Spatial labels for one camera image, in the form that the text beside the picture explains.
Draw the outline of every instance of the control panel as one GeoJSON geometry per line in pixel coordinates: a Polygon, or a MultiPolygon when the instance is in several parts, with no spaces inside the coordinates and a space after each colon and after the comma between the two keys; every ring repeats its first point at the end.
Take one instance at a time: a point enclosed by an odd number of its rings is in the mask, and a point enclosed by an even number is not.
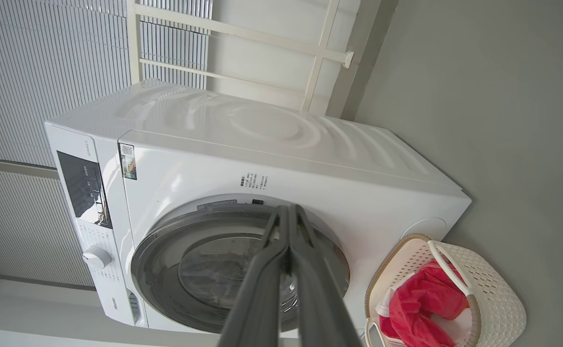
{"type": "Polygon", "coordinates": [[[91,276],[97,279],[121,282],[121,268],[112,230],[78,222],[82,259],[89,265],[91,276]]]}
{"type": "Polygon", "coordinates": [[[77,218],[112,228],[99,164],[57,152],[65,185],[77,218]]]}

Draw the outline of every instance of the white cloth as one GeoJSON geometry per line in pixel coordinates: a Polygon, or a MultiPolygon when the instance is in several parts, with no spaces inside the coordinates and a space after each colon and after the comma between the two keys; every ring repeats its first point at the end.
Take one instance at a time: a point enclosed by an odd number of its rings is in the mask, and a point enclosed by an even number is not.
{"type": "Polygon", "coordinates": [[[376,312],[379,315],[381,315],[382,317],[391,317],[389,314],[389,305],[391,304],[391,299],[393,298],[393,294],[395,294],[395,291],[403,284],[403,282],[408,281],[408,279],[414,276],[414,274],[415,274],[414,272],[407,274],[398,283],[392,285],[389,289],[387,289],[385,296],[380,300],[380,303],[376,305],[376,312]]]}
{"type": "Polygon", "coordinates": [[[472,312],[468,307],[454,320],[446,320],[437,314],[432,315],[430,319],[435,321],[456,345],[464,341],[472,329],[472,312]]]}

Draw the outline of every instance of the red towel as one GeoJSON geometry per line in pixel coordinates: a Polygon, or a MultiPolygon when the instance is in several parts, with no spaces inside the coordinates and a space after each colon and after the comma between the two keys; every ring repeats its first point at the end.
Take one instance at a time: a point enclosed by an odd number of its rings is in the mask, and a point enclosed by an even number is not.
{"type": "Polygon", "coordinates": [[[380,330],[407,347],[454,347],[449,335],[429,318],[438,314],[453,320],[467,306],[465,295],[438,262],[431,261],[395,291],[389,306],[391,317],[380,317],[380,330]]]}

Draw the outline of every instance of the door glass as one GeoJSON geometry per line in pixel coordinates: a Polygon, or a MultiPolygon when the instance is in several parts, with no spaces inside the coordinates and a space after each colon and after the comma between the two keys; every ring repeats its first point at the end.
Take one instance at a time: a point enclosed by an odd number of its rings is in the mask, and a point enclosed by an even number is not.
{"type": "MultiPolygon", "coordinates": [[[[178,278],[197,300],[231,309],[259,247],[255,237],[227,237],[197,245],[180,262],[178,278]]],[[[292,278],[286,277],[281,284],[282,303],[293,299],[294,289],[292,278]]]]}

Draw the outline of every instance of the washing machine door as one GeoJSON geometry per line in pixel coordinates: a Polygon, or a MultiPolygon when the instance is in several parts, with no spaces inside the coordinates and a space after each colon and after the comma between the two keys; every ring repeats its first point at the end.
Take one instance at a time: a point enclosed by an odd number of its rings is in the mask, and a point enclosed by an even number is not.
{"type": "MultiPolygon", "coordinates": [[[[259,249],[273,207],[220,204],[187,213],[155,227],[132,258],[132,277],[151,307],[178,323],[205,332],[222,331],[251,259],[259,249]]],[[[314,228],[341,294],[349,267],[341,249],[314,228]]],[[[293,277],[281,281],[281,330],[297,328],[293,277]]]]}

